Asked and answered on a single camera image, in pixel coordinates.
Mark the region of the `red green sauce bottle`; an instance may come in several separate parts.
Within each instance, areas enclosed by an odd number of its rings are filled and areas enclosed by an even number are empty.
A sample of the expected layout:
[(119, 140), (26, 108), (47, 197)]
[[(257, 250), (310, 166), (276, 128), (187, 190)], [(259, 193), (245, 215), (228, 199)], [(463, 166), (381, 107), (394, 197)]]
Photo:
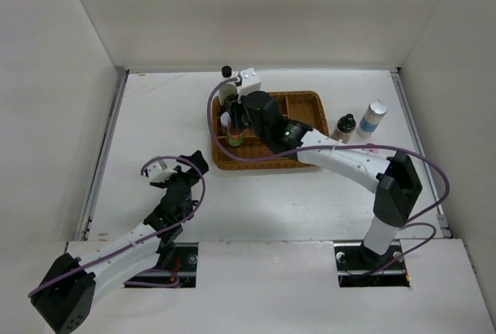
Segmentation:
[(226, 137), (230, 146), (240, 146), (243, 143), (243, 130), (237, 129), (231, 119), (228, 121)]

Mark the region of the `small jar white lid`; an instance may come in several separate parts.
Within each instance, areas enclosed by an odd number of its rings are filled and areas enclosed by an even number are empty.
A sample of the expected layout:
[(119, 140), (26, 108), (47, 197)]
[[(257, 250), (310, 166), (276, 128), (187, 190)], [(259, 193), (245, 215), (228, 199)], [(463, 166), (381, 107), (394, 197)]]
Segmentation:
[(221, 130), (224, 135), (228, 135), (228, 131), (231, 128), (231, 118), (228, 112), (223, 112), (219, 117)]

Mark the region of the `black cap pepper shaker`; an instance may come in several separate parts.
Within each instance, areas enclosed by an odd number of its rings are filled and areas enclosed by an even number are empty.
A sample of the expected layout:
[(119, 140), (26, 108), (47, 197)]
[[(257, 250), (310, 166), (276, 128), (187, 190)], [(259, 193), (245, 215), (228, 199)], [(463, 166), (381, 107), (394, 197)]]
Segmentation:
[(340, 141), (342, 143), (348, 143), (354, 130), (357, 126), (356, 120), (353, 114), (348, 113), (342, 116), (336, 123), (335, 129), (332, 132), (331, 138), (335, 141)]

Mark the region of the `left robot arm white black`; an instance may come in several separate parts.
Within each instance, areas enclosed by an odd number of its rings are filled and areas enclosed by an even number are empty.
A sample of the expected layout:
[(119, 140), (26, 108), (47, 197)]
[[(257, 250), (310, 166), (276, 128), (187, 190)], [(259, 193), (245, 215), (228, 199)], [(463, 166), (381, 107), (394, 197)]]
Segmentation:
[(173, 168), (166, 165), (166, 157), (143, 165), (140, 173), (151, 186), (164, 190), (164, 196), (136, 228), (83, 256), (64, 253), (29, 293), (31, 304), (55, 333), (72, 333), (109, 292), (125, 284), (137, 285), (137, 274), (171, 267), (174, 241), (201, 204), (193, 199), (191, 189), (204, 184), (209, 170), (199, 150), (175, 161), (178, 165)]

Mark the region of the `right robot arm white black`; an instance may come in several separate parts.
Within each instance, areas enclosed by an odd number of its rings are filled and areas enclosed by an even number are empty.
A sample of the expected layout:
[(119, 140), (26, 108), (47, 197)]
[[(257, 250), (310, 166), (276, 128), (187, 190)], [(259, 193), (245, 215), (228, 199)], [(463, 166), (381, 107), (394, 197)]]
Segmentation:
[(349, 149), (317, 129), (283, 115), (278, 103), (265, 91), (255, 91), (229, 102), (227, 112), (238, 129), (249, 129), (274, 154), (325, 168), (348, 178), (374, 195), (370, 228), (359, 257), (368, 268), (378, 268), (388, 249), (406, 225), (422, 192), (412, 159), (397, 152), (383, 157), (361, 149)]

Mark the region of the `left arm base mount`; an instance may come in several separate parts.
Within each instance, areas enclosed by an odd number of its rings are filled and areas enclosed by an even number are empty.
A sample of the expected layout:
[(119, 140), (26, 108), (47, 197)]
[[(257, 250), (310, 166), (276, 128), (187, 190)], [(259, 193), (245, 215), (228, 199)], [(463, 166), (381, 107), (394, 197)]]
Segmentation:
[(198, 267), (198, 243), (175, 243), (157, 265), (137, 274), (125, 288), (195, 288)]

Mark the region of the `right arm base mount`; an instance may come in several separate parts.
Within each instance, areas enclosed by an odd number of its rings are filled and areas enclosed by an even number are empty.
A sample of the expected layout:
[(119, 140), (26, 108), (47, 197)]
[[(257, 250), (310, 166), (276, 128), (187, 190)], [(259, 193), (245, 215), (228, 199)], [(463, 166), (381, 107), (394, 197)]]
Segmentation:
[(399, 243), (378, 258), (367, 255), (359, 243), (334, 246), (337, 280), (341, 288), (409, 288), (410, 282)]

